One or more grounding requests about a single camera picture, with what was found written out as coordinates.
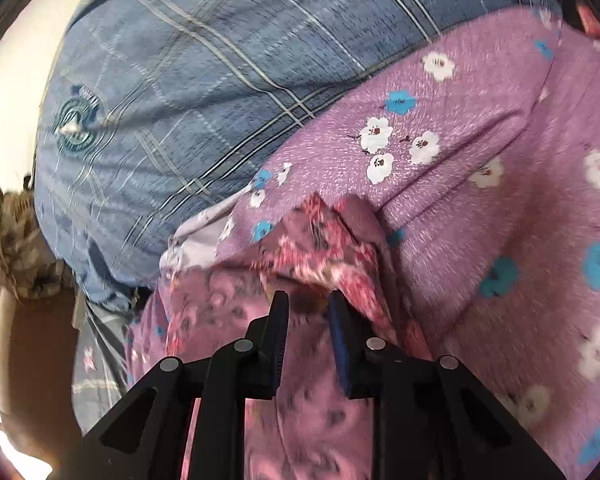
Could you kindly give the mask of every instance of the white wall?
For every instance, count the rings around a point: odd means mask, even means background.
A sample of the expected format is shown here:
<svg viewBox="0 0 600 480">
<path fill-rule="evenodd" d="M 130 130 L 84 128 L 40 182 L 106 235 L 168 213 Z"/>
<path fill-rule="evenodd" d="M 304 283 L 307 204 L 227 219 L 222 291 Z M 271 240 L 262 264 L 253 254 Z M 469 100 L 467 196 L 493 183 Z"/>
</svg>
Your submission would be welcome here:
<svg viewBox="0 0 600 480">
<path fill-rule="evenodd" d="M 40 103 L 80 0 L 32 0 L 0 41 L 0 187 L 22 188 L 32 168 Z"/>
</svg>

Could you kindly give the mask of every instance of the gray fabric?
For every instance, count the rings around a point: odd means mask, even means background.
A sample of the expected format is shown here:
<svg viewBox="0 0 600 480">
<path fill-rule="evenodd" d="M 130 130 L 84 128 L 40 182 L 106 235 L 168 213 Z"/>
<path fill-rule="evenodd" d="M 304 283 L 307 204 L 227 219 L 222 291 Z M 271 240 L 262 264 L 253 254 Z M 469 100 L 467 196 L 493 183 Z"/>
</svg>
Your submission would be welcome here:
<svg viewBox="0 0 600 480">
<path fill-rule="evenodd" d="M 75 417 L 83 433 L 126 392 L 125 341 L 131 319 L 129 312 L 112 312 L 86 301 L 72 386 Z"/>
<path fill-rule="evenodd" d="M 168 238 L 370 74 L 491 10 L 555 0 L 88 0 L 38 131 L 36 211 L 90 299 L 128 307 Z"/>
</svg>

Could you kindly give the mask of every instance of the embroidered logo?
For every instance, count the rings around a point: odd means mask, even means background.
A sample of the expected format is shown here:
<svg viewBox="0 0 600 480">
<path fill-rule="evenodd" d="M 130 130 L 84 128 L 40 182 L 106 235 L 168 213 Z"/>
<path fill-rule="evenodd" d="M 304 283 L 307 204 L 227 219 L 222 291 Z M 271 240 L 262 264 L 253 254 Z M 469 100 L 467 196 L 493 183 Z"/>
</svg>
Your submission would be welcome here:
<svg viewBox="0 0 600 480">
<path fill-rule="evenodd" d="M 73 85 L 71 95 L 62 105 L 52 131 L 61 152 L 79 153 L 97 138 L 93 125 L 102 105 L 100 99 L 84 85 Z"/>
</svg>

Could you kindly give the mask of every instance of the blue plaid fabric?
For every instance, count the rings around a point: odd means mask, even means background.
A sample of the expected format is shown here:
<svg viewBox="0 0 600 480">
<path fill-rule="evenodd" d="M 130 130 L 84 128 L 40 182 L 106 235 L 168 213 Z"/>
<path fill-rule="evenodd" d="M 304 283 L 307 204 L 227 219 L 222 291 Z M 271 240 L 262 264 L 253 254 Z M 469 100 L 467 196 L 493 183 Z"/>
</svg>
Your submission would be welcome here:
<svg viewBox="0 0 600 480">
<path fill-rule="evenodd" d="M 449 27 L 520 3 L 559 10 L 557 0 L 86 0 L 42 106 L 42 231 L 92 301 L 125 308 L 132 287 L 153 286 L 176 227 L 245 186 L 297 128 Z"/>
</svg>

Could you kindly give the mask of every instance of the silver screw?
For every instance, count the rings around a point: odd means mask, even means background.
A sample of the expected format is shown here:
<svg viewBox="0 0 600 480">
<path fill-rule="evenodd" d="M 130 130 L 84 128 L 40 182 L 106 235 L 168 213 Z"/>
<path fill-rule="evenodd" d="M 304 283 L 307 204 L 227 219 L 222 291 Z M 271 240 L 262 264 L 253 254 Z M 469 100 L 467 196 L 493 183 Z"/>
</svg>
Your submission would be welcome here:
<svg viewBox="0 0 600 480">
<path fill-rule="evenodd" d="M 248 352 L 253 348 L 253 343 L 248 339 L 238 339 L 234 343 L 234 350 L 236 352 Z"/>
<path fill-rule="evenodd" d="M 167 357 L 160 362 L 160 370 L 163 372 L 173 372 L 177 370 L 178 366 L 180 366 L 180 363 L 173 357 Z"/>
<path fill-rule="evenodd" d="M 458 368 L 458 359 L 456 359 L 452 355 L 443 355 L 440 358 L 440 366 L 442 366 L 446 370 L 455 370 L 456 368 Z"/>
<path fill-rule="evenodd" d="M 386 342 L 379 337 L 370 337 L 366 340 L 366 347 L 370 350 L 382 350 L 385 346 Z"/>
</svg>

